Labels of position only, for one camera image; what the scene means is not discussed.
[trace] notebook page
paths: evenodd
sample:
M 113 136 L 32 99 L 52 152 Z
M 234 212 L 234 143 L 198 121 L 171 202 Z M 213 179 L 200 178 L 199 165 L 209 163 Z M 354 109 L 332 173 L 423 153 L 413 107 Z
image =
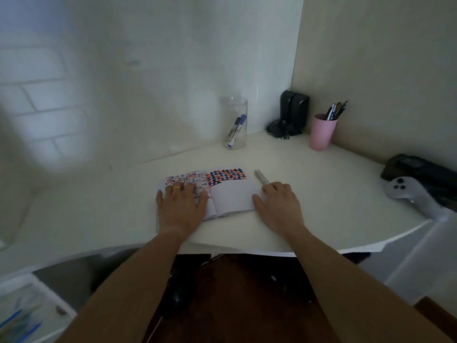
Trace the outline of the notebook page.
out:
M 214 219 L 217 218 L 216 208 L 214 207 L 214 201 L 211 195 L 211 191 L 209 190 L 209 185 L 206 179 L 206 172 L 204 171 L 192 171 L 189 173 L 185 173 L 182 175 L 177 176 L 169 176 L 161 181 L 159 181 L 158 187 L 162 192 L 165 192 L 165 188 L 167 186 L 172 186 L 176 182 L 183 182 L 183 183 L 194 183 L 196 184 L 194 190 L 194 201 L 195 204 L 198 203 L 200 199 L 200 194 L 203 190 L 206 190 L 208 193 L 208 202 L 206 204 L 206 215 L 203 220 Z
M 252 195 L 259 190 L 242 168 L 207 171 L 207 180 L 218 216 L 254 210 Z

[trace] floor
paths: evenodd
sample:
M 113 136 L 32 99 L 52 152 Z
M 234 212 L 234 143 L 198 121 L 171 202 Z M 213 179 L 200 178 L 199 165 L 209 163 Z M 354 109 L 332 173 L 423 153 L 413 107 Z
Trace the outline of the floor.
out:
M 183 311 L 154 319 L 144 342 L 338 342 L 317 301 L 286 294 L 237 256 L 195 273 L 195 294 Z

